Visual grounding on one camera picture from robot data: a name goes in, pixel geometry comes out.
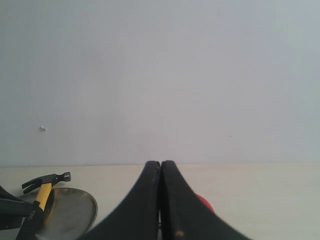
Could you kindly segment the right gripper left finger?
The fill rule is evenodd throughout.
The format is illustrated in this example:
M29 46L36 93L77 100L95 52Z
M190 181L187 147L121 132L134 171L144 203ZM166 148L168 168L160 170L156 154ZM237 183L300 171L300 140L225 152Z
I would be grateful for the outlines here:
M121 203L80 240L156 240L160 163L147 161Z

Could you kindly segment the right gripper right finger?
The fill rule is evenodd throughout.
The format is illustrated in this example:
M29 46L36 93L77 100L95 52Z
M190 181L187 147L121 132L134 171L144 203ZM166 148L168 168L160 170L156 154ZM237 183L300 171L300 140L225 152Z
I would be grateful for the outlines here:
M164 240L248 239L199 199L172 160L161 163L160 218Z

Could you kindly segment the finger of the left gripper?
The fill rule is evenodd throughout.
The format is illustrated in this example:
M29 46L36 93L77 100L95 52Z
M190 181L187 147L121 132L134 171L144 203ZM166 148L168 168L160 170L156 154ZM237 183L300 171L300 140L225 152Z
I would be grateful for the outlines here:
M0 229L10 230L20 228L22 220L32 209L32 204L19 199L2 186L0 187Z

